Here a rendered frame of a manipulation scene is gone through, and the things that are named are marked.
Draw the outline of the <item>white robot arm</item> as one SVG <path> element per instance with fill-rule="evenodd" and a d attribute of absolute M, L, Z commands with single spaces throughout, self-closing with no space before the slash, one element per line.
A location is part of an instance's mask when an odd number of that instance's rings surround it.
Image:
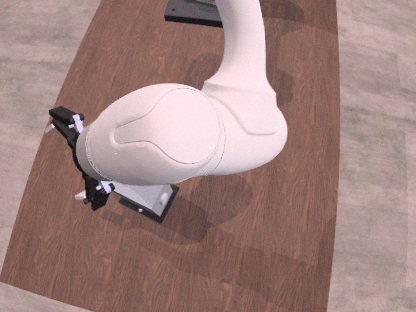
<path fill-rule="evenodd" d="M 219 70 L 201 91 L 157 84 L 108 106 L 77 139 L 78 162 L 90 177 L 170 185 L 248 171 L 283 149 L 287 125 L 266 78 L 259 0 L 184 1 L 218 8 L 225 35 Z"/>

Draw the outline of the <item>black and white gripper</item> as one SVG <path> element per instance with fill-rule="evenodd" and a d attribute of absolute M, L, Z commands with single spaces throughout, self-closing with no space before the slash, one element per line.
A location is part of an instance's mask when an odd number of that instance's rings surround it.
<path fill-rule="evenodd" d="M 51 117 L 53 117 L 53 120 L 50 123 L 50 126 L 45 129 L 45 132 L 49 133 L 57 129 L 65 137 L 68 146 L 72 149 L 73 161 L 79 171 L 82 172 L 83 179 L 87 182 L 85 182 L 85 191 L 75 195 L 74 197 L 76 200 L 83 200 L 84 204 L 91 202 L 92 210 L 96 211 L 106 204 L 110 192 L 115 190 L 115 186 L 108 181 L 99 181 L 90 177 L 84 172 L 78 162 L 76 156 L 76 138 L 78 139 L 81 131 L 83 130 L 82 120 L 84 120 L 84 115 L 82 113 L 77 114 L 63 106 L 50 109 L 49 114 Z"/>

